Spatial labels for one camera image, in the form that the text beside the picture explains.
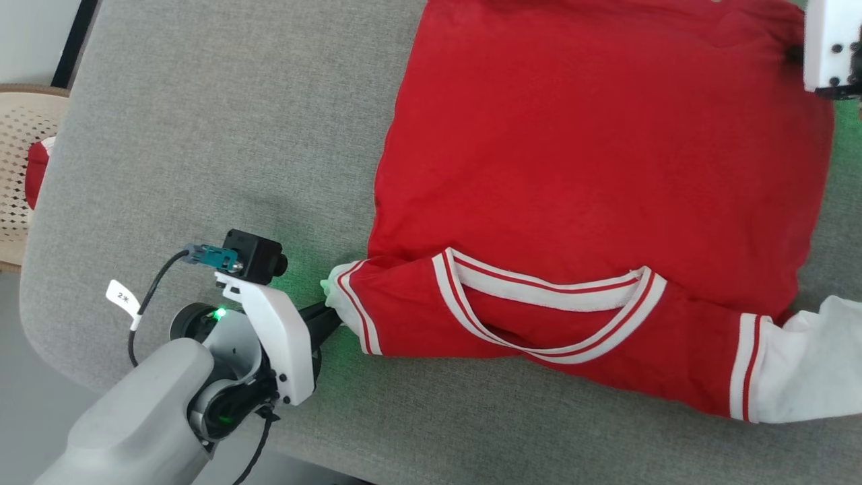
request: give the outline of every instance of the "white label tag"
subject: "white label tag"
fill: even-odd
[[[138,299],[117,280],[110,281],[108,292],[105,294],[105,297],[107,297],[108,301],[111,303],[125,310],[126,313],[132,316],[132,318],[135,318],[138,315],[138,310],[141,308],[141,304],[138,303]]]

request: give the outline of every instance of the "woven chair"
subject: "woven chair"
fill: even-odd
[[[68,97],[46,86],[0,85],[0,271],[21,271],[33,216],[24,193],[27,154],[57,135]]]

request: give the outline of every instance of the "gray fabric surface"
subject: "gray fabric surface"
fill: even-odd
[[[29,338],[105,389],[130,369],[116,278],[142,295],[189,241],[231,227],[285,245],[299,305],[360,257],[372,179],[422,0],[105,0],[48,170],[22,282]],[[859,138],[859,126],[839,138]],[[862,299],[862,161],[836,149],[801,301]],[[170,272],[138,353],[172,314],[216,302],[203,268]],[[275,450],[380,485],[856,484],[862,420],[746,425],[509,359],[363,356],[340,332],[318,392],[282,410]],[[246,432],[259,431],[252,422]]]

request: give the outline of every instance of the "white robotic part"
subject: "white robotic part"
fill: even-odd
[[[231,387],[245,386],[254,380],[263,362],[263,350],[257,334],[248,317],[242,313],[228,310],[219,320],[212,332],[203,341],[214,360],[228,366],[236,379],[220,379],[209,384],[197,396],[191,407],[189,421],[194,431],[211,443],[226,438],[213,436],[207,429],[207,405],[220,393]]]
[[[847,80],[854,54],[851,44],[860,42],[861,28],[862,1],[809,1],[805,10],[806,91],[851,84]]]
[[[311,336],[286,293],[215,273],[224,297],[240,303],[275,370],[278,393],[299,406],[315,391]]]
[[[194,482],[212,459],[186,410],[213,370],[189,338],[163,345],[75,423],[66,452],[35,485],[151,485]]]

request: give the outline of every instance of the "red and white stripe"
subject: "red and white stripe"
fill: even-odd
[[[337,291],[330,292],[327,298],[327,306],[334,308],[341,320],[359,336],[362,351],[375,356],[383,355],[380,351],[377,327],[374,325],[371,315],[362,306],[362,301],[350,286],[350,278],[362,268],[365,261],[357,261],[353,265],[340,266],[333,270]]]
[[[666,281],[649,268],[612,280],[558,286],[531,276],[477,264],[478,261],[461,254],[456,255],[450,249],[435,256],[433,261],[440,294],[453,316],[470,333],[485,341],[526,352],[541,360],[562,364],[587,362],[611,351],[644,322],[661,299],[666,286]],[[478,286],[471,284],[468,285],[470,287],[496,296],[513,293],[516,298],[511,299],[531,305],[554,308],[565,306],[563,309],[566,310],[589,312],[613,308],[614,306],[609,306],[613,304],[615,307],[622,306],[622,310],[601,330],[582,342],[557,349],[530,349],[507,342],[479,322],[464,294],[465,274],[469,274],[467,279]],[[624,294],[630,297],[623,305],[620,299]],[[573,300],[572,296],[584,298]]]
[[[751,313],[742,314],[740,340],[730,375],[730,417],[752,423],[758,422],[756,394],[763,366],[761,328],[764,324],[771,324],[771,320]]]

